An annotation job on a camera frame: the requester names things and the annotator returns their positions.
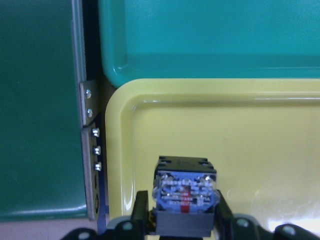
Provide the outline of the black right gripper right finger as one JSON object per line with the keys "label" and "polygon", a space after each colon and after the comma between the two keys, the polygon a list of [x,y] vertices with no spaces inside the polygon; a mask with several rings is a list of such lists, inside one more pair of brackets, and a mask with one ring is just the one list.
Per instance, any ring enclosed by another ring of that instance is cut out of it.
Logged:
{"label": "black right gripper right finger", "polygon": [[219,194],[219,203],[214,210],[214,237],[216,240],[231,240],[234,215],[221,191],[217,190],[217,192]]}

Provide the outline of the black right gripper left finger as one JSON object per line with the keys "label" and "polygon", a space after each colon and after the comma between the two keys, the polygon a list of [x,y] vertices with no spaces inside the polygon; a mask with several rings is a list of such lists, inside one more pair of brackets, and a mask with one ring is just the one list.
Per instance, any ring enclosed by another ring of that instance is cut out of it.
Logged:
{"label": "black right gripper left finger", "polygon": [[149,196],[147,190],[136,193],[130,220],[133,225],[135,240],[144,240],[149,233]]}

